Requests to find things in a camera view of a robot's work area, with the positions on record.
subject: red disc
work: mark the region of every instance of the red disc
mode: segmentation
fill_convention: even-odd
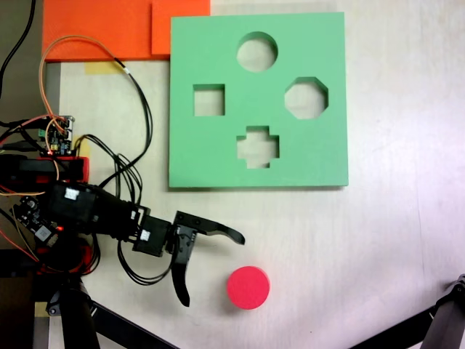
[[[258,308],[270,293],[267,274],[257,267],[242,267],[227,280],[227,295],[240,309]]]

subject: circular hole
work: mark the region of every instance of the circular hole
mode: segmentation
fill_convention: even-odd
[[[242,68],[258,73],[275,64],[278,57],[276,41],[266,33],[254,32],[242,38],[238,49],[238,62]]]

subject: electronic circuit board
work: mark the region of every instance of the electronic circuit board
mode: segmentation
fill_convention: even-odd
[[[60,156],[75,155],[73,151],[73,123],[75,119],[72,116],[63,116],[65,120],[59,120],[58,124],[65,130],[60,132],[55,124],[49,127],[47,139],[50,144],[50,150]],[[39,129],[39,139],[45,142],[45,128]]]
[[[56,223],[45,220],[41,216],[39,203],[32,196],[23,197],[20,204],[15,205],[15,216],[19,223],[48,247],[52,247],[58,239],[57,232],[60,228]]]

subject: cross-shaped hole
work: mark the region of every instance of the cross-shaped hole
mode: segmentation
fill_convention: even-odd
[[[238,136],[238,158],[248,169],[268,169],[279,158],[279,136],[270,135],[269,127],[247,127],[246,136]]]

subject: square hole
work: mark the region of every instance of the square hole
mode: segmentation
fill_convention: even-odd
[[[224,84],[194,85],[194,116],[223,116],[224,114]]]

